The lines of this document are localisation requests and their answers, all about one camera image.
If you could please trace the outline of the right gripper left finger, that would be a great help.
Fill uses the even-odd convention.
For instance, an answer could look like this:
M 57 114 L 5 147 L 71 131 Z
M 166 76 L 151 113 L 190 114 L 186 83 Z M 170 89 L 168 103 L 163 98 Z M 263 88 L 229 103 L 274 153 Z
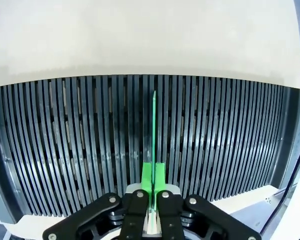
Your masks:
M 44 240 L 140 240 L 153 191 L 153 164 L 144 162 L 141 187 L 107 193 L 46 229 Z

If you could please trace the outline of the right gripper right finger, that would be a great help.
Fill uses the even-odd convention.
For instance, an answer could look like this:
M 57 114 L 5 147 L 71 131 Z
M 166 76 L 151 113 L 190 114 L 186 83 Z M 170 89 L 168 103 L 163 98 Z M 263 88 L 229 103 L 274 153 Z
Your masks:
M 201 196 L 166 187 L 166 166 L 154 167 L 154 193 L 163 240 L 259 240 L 261 235 Z

